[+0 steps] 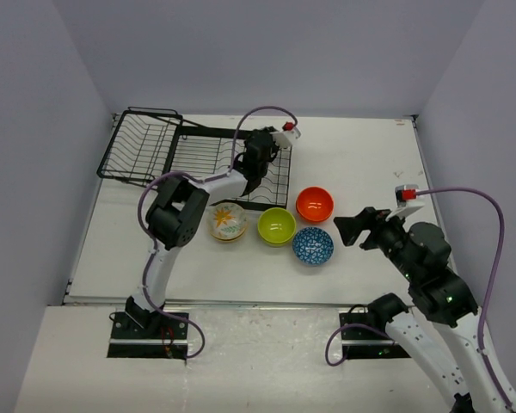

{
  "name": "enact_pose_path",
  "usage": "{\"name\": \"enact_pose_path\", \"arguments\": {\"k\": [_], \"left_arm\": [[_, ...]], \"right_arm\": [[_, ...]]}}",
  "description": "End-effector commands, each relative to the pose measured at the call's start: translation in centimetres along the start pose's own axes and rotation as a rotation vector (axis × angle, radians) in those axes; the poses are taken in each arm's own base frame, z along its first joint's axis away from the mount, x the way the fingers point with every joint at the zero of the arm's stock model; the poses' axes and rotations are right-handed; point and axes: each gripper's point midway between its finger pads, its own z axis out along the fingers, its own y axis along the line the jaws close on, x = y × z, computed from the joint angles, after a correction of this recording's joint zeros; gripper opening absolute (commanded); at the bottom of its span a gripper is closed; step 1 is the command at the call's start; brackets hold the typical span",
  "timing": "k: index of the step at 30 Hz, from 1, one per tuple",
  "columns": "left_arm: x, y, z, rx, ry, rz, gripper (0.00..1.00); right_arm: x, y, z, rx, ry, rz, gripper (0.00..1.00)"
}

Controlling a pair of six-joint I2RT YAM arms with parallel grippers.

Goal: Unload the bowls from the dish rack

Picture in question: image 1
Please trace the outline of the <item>blue patterned bowl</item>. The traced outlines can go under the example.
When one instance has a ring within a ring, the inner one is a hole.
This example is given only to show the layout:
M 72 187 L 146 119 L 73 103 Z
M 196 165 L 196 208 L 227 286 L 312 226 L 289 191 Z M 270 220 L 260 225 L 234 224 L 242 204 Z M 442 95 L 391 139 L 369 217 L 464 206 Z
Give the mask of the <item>blue patterned bowl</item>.
M 334 253 L 332 237 L 323 229 L 310 226 L 298 231 L 292 239 L 292 251 L 304 264 L 323 265 Z

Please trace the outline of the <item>orange bowl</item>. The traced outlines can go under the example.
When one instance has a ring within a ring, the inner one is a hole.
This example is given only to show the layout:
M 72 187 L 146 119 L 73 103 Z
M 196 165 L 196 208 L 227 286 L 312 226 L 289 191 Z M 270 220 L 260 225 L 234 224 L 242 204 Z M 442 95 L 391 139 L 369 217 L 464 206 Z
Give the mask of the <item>orange bowl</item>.
M 303 189 L 296 199 L 296 210 L 304 209 L 335 209 L 332 195 L 324 188 L 317 186 Z
M 328 209 L 304 209 L 297 210 L 300 218 L 311 223 L 321 223 L 329 219 L 333 213 L 332 208 Z

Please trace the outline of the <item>green bowl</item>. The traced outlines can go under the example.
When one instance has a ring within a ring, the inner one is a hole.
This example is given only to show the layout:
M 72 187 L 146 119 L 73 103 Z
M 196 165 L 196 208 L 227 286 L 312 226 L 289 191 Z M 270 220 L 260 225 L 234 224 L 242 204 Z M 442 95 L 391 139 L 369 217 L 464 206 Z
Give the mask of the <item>green bowl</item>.
M 294 234 L 297 224 L 292 213 L 281 207 L 272 207 L 261 214 L 257 223 L 258 233 Z
M 261 240 L 268 246 L 278 248 L 284 245 L 290 244 L 294 237 L 294 234 L 281 234 L 281 233 L 259 233 Z

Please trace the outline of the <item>white floral bowl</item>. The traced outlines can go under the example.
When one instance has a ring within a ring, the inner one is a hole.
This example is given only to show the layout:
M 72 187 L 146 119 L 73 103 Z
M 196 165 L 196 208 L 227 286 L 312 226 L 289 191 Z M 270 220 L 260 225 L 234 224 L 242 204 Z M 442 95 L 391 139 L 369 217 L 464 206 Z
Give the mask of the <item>white floral bowl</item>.
M 214 206 L 206 218 L 208 231 L 222 226 L 240 225 L 248 229 L 247 213 L 238 204 L 223 202 Z

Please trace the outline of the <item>yellow teal patterned bowl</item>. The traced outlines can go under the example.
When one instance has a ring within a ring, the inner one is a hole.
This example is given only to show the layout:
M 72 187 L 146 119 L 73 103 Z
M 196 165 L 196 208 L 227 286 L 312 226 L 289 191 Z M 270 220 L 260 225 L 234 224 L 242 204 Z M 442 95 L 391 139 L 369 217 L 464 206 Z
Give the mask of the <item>yellow teal patterned bowl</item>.
M 217 241 L 221 243 L 235 242 L 237 239 L 242 237 L 247 230 L 246 226 L 230 225 L 222 226 L 219 228 L 213 228 L 209 231 L 209 234 Z

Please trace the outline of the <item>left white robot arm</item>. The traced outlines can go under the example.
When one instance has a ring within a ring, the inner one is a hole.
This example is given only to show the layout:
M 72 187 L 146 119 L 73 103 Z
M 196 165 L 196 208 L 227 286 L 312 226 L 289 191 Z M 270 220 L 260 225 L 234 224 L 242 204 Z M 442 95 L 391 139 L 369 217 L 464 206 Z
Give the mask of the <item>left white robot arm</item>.
M 162 326 L 165 290 L 181 248 L 195 236 L 211 204 L 250 194 L 261 184 L 280 150 L 273 127 L 254 130 L 244 140 L 244 151 L 227 170 L 204 178 L 172 170 L 152 181 L 138 202 L 138 223 L 152 241 L 138 289 L 126 301 L 131 327 L 143 338 Z

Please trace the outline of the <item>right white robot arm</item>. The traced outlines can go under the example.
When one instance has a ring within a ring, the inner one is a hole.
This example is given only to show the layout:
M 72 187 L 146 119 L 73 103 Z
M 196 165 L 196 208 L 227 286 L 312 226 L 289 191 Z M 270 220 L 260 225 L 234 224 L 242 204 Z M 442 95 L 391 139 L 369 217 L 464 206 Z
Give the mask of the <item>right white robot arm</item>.
M 432 324 L 446 347 L 434 342 L 394 293 L 367 305 L 365 329 L 399 344 L 432 380 L 453 412 L 516 412 L 516 391 L 501 368 L 479 305 L 465 281 L 450 267 L 452 252 L 432 223 L 405 219 L 415 211 L 364 208 L 354 217 L 336 217 L 344 245 L 368 234 L 363 250 L 380 250 L 408 281 L 414 307 Z

